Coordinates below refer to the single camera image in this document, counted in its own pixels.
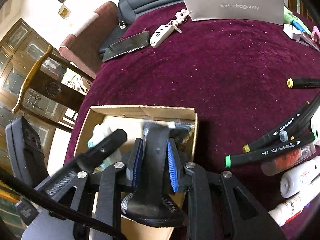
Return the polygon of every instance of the blue object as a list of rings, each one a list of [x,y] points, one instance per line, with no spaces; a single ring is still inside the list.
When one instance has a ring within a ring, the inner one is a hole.
[[[169,140],[167,140],[167,149],[168,149],[168,166],[169,166],[171,186],[173,188],[173,192],[177,192],[178,191],[178,173],[177,173],[177,167],[174,162],[174,157],[173,157]]]
[[[132,170],[132,176],[133,176],[132,186],[133,186],[133,188],[136,188],[140,182],[141,165],[138,165],[138,164],[142,162],[142,158],[143,158],[143,143],[140,143],[138,151],[137,151],[137,156],[134,161],[133,170]]]
[[[297,23],[296,21],[292,21],[291,24],[294,27],[296,27],[299,31],[301,31],[302,33],[306,32],[306,30],[304,28],[302,28],[302,26],[299,23]]]

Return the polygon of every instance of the cardboard box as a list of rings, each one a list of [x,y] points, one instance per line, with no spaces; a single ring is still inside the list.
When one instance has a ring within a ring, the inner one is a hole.
[[[283,25],[284,0],[184,0],[192,21],[248,19]]]
[[[194,133],[185,145],[185,152],[189,159],[193,160],[198,132],[195,109],[165,106],[92,106],[82,125],[74,155],[88,149],[87,142],[92,136],[93,128],[103,122],[108,122],[112,131],[120,128],[127,133],[128,140],[120,147],[121,152],[132,149],[135,139],[142,138],[141,125],[144,119],[165,122],[179,119],[194,122]],[[179,193],[173,195],[172,199],[181,207],[184,196]],[[128,240],[169,240],[173,231],[173,228],[152,228],[125,218],[121,218],[121,229]]]

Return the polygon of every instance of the keychain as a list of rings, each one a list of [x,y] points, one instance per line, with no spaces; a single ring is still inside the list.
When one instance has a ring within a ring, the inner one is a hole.
[[[162,42],[164,42],[170,34],[176,30],[178,33],[182,31],[178,28],[178,25],[182,24],[187,20],[189,16],[189,11],[182,9],[176,13],[176,20],[171,20],[167,25],[161,25],[155,31],[155,33],[150,38],[150,44],[153,48],[157,48]]]

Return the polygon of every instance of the table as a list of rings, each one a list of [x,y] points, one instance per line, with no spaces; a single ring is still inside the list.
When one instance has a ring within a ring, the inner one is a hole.
[[[152,35],[183,8],[180,3],[140,16],[124,38],[145,30]],[[226,155],[241,153],[245,144],[318,93],[287,87],[289,77],[319,77],[320,54],[290,40],[282,26],[251,20],[189,19],[179,28],[182,34],[173,33],[157,49],[148,47],[102,64],[79,111],[66,162],[73,157],[92,105],[184,106],[195,107],[200,121],[195,162],[220,173],[225,170]],[[282,173],[267,177],[259,163],[230,171],[267,210],[284,200],[279,193]],[[315,201],[282,227],[288,239],[305,227],[314,205]]]

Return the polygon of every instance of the gray device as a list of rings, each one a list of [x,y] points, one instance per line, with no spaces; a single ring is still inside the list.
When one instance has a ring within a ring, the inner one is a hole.
[[[118,41],[110,45],[103,55],[102,62],[133,52],[137,49],[143,49],[149,46],[149,32],[145,31],[128,37],[122,41]]]

